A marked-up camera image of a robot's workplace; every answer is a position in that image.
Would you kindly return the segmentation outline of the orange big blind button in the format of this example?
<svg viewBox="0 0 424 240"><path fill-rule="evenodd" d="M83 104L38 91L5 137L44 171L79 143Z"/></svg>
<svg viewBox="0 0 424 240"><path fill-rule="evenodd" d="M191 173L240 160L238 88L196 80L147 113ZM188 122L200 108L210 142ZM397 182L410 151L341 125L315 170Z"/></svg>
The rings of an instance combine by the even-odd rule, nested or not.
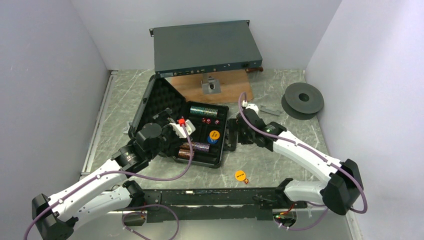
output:
<svg viewBox="0 0 424 240"><path fill-rule="evenodd" d="M213 141L217 141L221 137L221 134L218 130L212 130L209 133L209 138Z"/></svg>

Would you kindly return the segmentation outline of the blue small blind button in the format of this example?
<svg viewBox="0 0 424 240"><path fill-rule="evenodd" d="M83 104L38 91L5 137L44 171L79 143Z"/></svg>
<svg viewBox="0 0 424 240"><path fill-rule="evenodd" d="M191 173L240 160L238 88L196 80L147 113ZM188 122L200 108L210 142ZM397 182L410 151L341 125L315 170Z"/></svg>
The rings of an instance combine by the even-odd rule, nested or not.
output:
<svg viewBox="0 0 424 240"><path fill-rule="evenodd" d="M217 139L212 139L210 136L207 137L207 141L209 144L216 144L218 142Z"/></svg>

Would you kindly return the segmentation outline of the black poker set case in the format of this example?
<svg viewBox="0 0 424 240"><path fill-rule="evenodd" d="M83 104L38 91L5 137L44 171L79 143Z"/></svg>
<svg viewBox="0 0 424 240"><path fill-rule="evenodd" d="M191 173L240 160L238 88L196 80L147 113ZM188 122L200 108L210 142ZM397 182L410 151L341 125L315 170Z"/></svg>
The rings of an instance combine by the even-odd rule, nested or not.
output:
<svg viewBox="0 0 424 240"><path fill-rule="evenodd" d="M229 107L187 100L165 78L147 82L128 135L143 157L217 169L221 166Z"/></svg>

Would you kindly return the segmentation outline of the orange brown poker chip stack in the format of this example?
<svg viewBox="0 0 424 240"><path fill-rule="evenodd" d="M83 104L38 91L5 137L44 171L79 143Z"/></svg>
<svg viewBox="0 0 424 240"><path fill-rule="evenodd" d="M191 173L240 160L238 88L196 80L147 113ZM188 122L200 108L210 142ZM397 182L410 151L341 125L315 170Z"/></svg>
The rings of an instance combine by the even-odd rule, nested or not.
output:
<svg viewBox="0 0 424 240"><path fill-rule="evenodd" d="M183 150L190 150L190 149L192 149L194 151L196 149L195 142L184 142L180 146L180 148L183 149Z"/></svg>

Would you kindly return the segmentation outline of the purple poker chip stack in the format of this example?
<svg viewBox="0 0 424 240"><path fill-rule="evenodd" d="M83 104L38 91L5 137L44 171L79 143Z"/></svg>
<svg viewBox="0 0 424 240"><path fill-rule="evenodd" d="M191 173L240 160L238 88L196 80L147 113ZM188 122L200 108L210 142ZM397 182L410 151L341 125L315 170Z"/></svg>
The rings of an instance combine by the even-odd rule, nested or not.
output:
<svg viewBox="0 0 424 240"><path fill-rule="evenodd" d="M208 143L202 143L202 142L195 142L193 144L193 148L196 151L208 153L210 151L210 144L208 144Z"/></svg>

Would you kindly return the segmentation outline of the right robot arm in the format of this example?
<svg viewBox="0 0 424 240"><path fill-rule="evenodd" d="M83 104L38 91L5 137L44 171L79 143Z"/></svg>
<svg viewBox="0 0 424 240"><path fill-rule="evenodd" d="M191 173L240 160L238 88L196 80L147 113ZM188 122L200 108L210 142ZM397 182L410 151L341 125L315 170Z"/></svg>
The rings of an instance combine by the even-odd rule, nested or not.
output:
<svg viewBox="0 0 424 240"><path fill-rule="evenodd" d="M368 210L361 174L355 161L341 161L320 152L284 126L276 122L266 124L252 108L241 108L236 122L246 144L288 157L317 178L316 181L283 180L275 188L275 200L280 207L287 208L295 202L311 202L343 216L348 211L354 211L353 204L361 198L363 208L355 212L364 214Z"/></svg>

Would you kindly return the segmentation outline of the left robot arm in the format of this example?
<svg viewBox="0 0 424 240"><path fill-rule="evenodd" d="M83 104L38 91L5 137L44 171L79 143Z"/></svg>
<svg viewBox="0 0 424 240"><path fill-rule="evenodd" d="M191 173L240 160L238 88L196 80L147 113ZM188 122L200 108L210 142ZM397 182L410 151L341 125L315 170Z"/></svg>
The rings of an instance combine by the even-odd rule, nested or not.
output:
<svg viewBox="0 0 424 240"><path fill-rule="evenodd" d="M146 203L135 178L158 154L190 140L195 126L175 120L169 108L149 122L132 127L129 141L102 166L53 195L40 194L32 202L32 222L44 240L66 240L87 222L115 210L137 210Z"/></svg>

